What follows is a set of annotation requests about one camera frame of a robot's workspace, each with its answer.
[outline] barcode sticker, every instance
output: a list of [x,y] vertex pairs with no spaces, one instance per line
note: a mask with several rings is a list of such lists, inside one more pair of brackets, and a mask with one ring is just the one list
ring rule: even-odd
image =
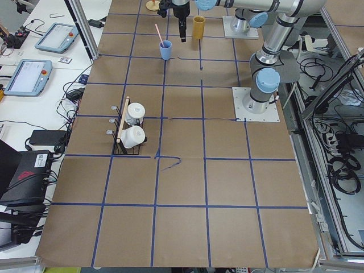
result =
[[47,154],[40,154],[36,156],[34,168],[41,168],[46,165],[47,162]]

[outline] white mounting plate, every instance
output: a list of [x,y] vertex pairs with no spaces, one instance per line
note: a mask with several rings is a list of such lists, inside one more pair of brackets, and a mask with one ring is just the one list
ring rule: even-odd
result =
[[269,104],[267,110],[262,114],[249,112],[243,106],[243,98],[250,92],[248,87],[233,87],[235,117],[237,121],[260,121],[260,122],[279,122],[279,116],[276,104]]
[[234,20],[233,16],[223,16],[222,17],[225,38],[255,39],[255,40],[257,40],[259,38],[258,30],[254,27],[251,27],[247,33],[233,31],[230,27],[230,24],[233,20]]

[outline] laptop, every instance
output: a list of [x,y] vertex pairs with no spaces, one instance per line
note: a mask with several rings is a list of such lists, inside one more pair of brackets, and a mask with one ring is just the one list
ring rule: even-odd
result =
[[0,140],[0,204],[26,206],[43,203],[44,178],[51,170],[48,150],[18,152]]

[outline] blue joint cap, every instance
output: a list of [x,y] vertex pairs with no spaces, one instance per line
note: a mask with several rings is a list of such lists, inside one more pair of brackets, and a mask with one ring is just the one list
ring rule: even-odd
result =
[[195,4],[199,10],[210,10],[217,3],[217,0],[195,0]]
[[266,12],[258,13],[250,21],[249,25],[254,28],[261,27],[268,20],[268,14]]
[[273,68],[263,68],[257,75],[257,87],[263,93],[270,94],[277,90],[280,76]]

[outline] white mug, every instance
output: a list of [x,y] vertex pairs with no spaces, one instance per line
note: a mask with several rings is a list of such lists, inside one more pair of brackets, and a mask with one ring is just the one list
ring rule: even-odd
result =
[[145,138],[144,130],[139,126],[131,126],[121,132],[121,141],[127,149],[143,143]]
[[143,105],[133,102],[126,110],[125,122],[129,125],[140,125],[143,123],[146,110]]

